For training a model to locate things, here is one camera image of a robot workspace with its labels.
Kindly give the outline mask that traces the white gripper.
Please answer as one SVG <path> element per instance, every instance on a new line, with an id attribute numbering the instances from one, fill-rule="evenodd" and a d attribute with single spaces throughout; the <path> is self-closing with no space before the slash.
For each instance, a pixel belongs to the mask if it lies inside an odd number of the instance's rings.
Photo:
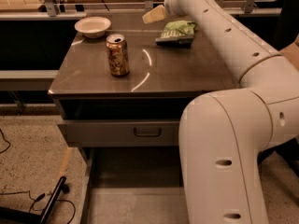
<path id="1" fill-rule="evenodd" d="M 181 0 L 164 0 L 164 5 L 159 5 L 147 12 L 143 17 L 144 23 L 153 23 L 164 20 L 168 16 L 185 16 Z"/>

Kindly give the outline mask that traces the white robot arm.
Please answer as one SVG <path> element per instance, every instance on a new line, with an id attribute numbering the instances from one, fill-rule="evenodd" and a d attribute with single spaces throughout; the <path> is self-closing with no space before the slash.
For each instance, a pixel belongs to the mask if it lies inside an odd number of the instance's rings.
<path id="1" fill-rule="evenodd" d="M 179 123 L 190 224 L 268 224 L 260 152 L 299 134 L 297 69 L 215 0 L 164 0 L 144 22 L 188 15 L 237 83 L 192 100 Z"/>

